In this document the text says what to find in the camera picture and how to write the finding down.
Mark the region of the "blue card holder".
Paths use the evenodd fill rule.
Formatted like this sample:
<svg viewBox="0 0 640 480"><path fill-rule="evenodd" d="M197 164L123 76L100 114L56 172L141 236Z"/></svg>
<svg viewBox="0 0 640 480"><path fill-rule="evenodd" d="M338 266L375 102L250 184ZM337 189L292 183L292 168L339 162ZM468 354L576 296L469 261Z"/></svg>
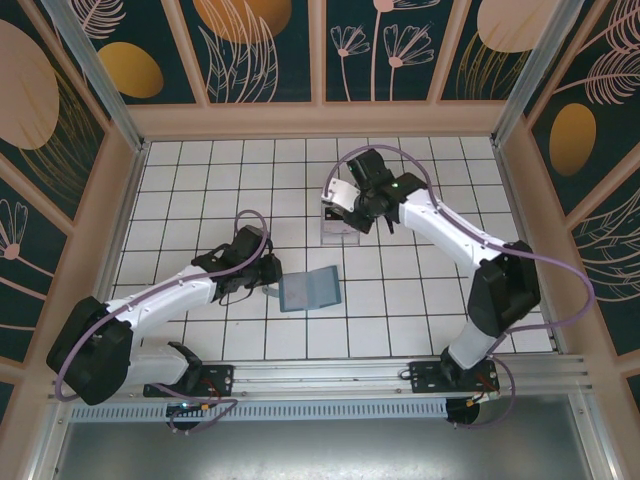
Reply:
<svg viewBox="0 0 640 480"><path fill-rule="evenodd" d="M284 274L276 287L263 286L261 291L278 300L281 312L318 310L342 303L336 265Z"/></svg>

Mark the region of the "clear acrylic tray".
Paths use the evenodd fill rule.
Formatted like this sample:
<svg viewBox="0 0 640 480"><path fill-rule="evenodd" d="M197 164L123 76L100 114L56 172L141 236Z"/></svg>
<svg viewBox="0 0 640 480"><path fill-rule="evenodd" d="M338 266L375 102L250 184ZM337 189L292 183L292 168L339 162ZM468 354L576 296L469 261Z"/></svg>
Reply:
<svg viewBox="0 0 640 480"><path fill-rule="evenodd" d="M344 231L342 229L341 222L327 222L324 220L324 212L326 209L331 209L328 204L321 204L321 222L320 222L320 243L322 246L331 245L359 245L360 244L360 232Z"/></svg>

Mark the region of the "grey metal sheet panel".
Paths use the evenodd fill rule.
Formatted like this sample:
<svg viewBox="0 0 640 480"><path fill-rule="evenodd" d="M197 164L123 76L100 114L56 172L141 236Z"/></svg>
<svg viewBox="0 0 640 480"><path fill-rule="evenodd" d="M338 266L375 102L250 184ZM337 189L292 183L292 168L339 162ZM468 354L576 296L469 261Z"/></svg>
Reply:
<svg viewBox="0 0 640 480"><path fill-rule="evenodd" d="M499 425L442 419L71 425L54 480L618 480L564 396L524 397Z"/></svg>

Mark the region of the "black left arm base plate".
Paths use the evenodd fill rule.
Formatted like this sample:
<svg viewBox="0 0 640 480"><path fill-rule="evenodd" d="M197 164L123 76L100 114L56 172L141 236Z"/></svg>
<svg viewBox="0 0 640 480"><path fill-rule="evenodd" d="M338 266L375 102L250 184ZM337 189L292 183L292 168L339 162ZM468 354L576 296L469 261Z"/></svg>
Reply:
<svg viewBox="0 0 640 480"><path fill-rule="evenodd" d="M169 393L157 387L157 384L161 384L180 398L217 399L231 395L233 380L232 365L204 365L196 369L162 366L152 369L145 377L142 395L148 398L169 397Z"/></svg>

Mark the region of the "aluminium mounting rail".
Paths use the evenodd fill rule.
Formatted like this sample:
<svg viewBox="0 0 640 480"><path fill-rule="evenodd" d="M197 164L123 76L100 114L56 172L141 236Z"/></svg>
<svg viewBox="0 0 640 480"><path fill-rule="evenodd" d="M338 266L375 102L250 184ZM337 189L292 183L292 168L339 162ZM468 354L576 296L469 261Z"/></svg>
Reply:
<svg viewBox="0 0 640 480"><path fill-rule="evenodd" d="M495 363L503 395L574 393L589 391L592 381L584 360L574 355L534 354L497 355ZM204 365L232 365L234 380L231 395L249 397L349 397L414 393L408 378L409 364L439 361L435 357L364 360L236 361L203 362ZM63 401L77 397L68 385L56 385L54 394ZM142 394L143 385L124 387L111 398ZM418 393L423 396L463 396L463 394Z"/></svg>

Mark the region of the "aluminium table side rail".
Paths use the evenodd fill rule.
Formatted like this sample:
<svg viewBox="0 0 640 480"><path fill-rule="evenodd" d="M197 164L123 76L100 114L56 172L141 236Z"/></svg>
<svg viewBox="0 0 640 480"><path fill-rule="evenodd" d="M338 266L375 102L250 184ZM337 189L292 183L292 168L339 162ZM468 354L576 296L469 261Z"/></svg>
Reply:
<svg viewBox="0 0 640 480"><path fill-rule="evenodd" d="M534 253L556 257L553 242L560 234L560 213L535 143L527 134L514 134L494 152L519 235ZM547 344L553 351L565 354L568 347L562 329L551 324L563 319L563 312L554 305L554 284L556 277L566 271L541 261L536 262L536 267L542 295L539 311L517 323L524 329L512 334L514 346L524 345L524 351L532 353Z"/></svg>
<svg viewBox="0 0 640 480"><path fill-rule="evenodd" d="M119 266L120 254L125 244L128 225L134 210L149 149L150 143L144 141L133 157L131 169L127 176L118 208L116 209L113 228L107 237L108 242L106 244L103 262L93 289L94 297L101 302L110 299L113 282L117 276L116 270Z"/></svg>

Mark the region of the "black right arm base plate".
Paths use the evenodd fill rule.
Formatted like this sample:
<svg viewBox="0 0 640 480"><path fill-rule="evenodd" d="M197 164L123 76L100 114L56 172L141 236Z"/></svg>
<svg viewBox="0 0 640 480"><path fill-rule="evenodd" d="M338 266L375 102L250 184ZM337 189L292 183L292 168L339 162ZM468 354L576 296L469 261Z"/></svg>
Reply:
<svg viewBox="0 0 640 480"><path fill-rule="evenodd" d="M414 393L471 394L500 390L495 363L487 359L468 370L448 367L440 361L411 362L408 378Z"/></svg>

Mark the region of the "aluminium corner post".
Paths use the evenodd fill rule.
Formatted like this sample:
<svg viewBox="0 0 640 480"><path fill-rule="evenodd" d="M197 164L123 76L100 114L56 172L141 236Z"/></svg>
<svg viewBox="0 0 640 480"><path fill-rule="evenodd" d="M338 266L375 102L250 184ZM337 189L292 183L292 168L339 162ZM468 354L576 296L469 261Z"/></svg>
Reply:
<svg viewBox="0 0 640 480"><path fill-rule="evenodd" d="M141 134L92 43L107 40L125 19L124 0L39 1L128 145L140 151Z"/></svg>
<svg viewBox="0 0 640 480"><path fill-rule="evenodd" d="M524 66L515 76L506 104L491 133L499 150L509 138L551 61L571 29L583 0L513 0L505 3L513 24L499 51L524 54Z"/></svg>

